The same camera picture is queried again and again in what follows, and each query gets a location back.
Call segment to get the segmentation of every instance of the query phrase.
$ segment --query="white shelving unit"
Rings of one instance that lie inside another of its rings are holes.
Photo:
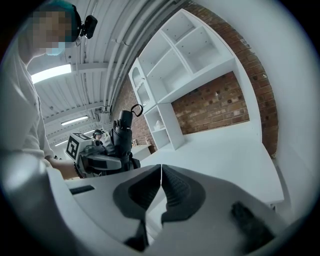
[[[157,104],[144,117],[158,150],[176,150],[184,143],[184,136],[170,103]],[[164,127],[155,130],[157,121],[161,121]]]
[[[253,133],[261,140],[259,108],[250,80],[223,39],[183,9],[159,29],[129,72],[135,96],[144,107],[143,114],[158,149],[176,150],[184,143],[171,103],[231,71],[248,102]],[[154,131],[159,118],[165,129]]]

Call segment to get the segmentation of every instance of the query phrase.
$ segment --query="white table surface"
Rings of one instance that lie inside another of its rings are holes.
[[[250,122],[185,135],[175,151],[158,150],[141,167],[166,164],[189,169],[238,185],[266,204],[284,200],[275,166]]]
[[[142,161],[143,159],[150,156],[149,145],[137,145],[131,149],[133,158]]]
[[[136,146],[133,146],[132,149],[131,149],[131,153],[134,155],[144,149],[147,149],[149,147],[149,145],[136,145]]]

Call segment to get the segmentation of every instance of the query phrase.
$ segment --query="white ceiling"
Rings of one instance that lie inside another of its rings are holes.
[[[97,18],[98,23],[93,37],[91,39],[82,37],[80,46],[66,49],[65,53],[59,56],[40,56],[33,59],[28,66],[29,73],[33,75],[53,67],[68,63],[72,64],[72,73],[52,77],[34,85],[41,100],[41,110],[46,135],[51,145],[67,140],[70,132],[79,131],[85,133],[102,127],[102,123],[97,119],[95,111],[103,107],[108,64],[114,46],[116,45],[115,40],[119,36],[128,17],[141,1],[143,2],[144,0],[69,0],[70,3],[76,6],[82,21],[84,21],[88,15],[93,15]],[[177,8],[177,2],[179,5],[184,2],[183,0],[147,1],[128,28],[123,39],[124,42],[132,28],[139,21],[139,17],[141,17],[155,1],[158,1],[159,4],[155,11],[148,16],[140,29],[136,31],[132,44],[129,46],[126,56],[122,60],[123,63],[119,71],[128,59],[123,75],[119,79],[118,87],[120,87],[122,79],[126,75],[142,43],[153,32],[154,28],[162,19]],[[159,13],[158,19],[150,22],[150,28],[143,31],[144,34],[141,36],[141,42],[135,45],[133,51],[130,51],[132,45],[135,43],[135,39],[142,33],[144,26],[146,26],[152,16],[157,13]],[[112,66],[110,80],[112,80],[112,76],[114,75],[113,71],[123,47],[122,43],[115,57],[114,65]],[[110,86],[107,86],[106,98],[108,99],[109,95],[113,94],[114,91],[117,92],[117,89],[119,88],[114,88],[110,92]],[[61,125],[61,122],[85,115],[88,115],[89,119],[65,126]]]

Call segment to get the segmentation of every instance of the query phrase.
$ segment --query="person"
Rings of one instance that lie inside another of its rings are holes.
[[[47,167],[58,169],[64,179],[77,176],[74,162],[58,160],[49,146],[41,101],[27,67],[33,58],[44,54],[58,55],[75,42],[80,34],[79,20],[81,23],[76,8],[66,1],[52,0],[40,6],[13,42],[0,76],[1,100],[7,105],[7,115],[12,119],[8,125],[18,134],[10,139],[2,135],[2,147],[37,157]]]
[[[96,140],[98,140],[98,141],[100,141],[100,144],[101,144],[101,145],[103,145],[103,142],[101,141],[101,139],[102,139],[102,133],[103,133],[103,132],[102,132],[101,130],[96,129],[96,130],[94,131],[94,133],[92,134],[93,138],[96,139]]]

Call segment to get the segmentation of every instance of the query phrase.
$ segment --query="white long-sleeve shirt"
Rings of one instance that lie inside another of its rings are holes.
[[[1,134],[4,148],[31,154],[50,167],[45,157],[54,157],[54,152],[46,137],[40,98],[19,56],[18,40],[7,53],[0,74],[0,94],[4,103],[1,112],[8,120]]]

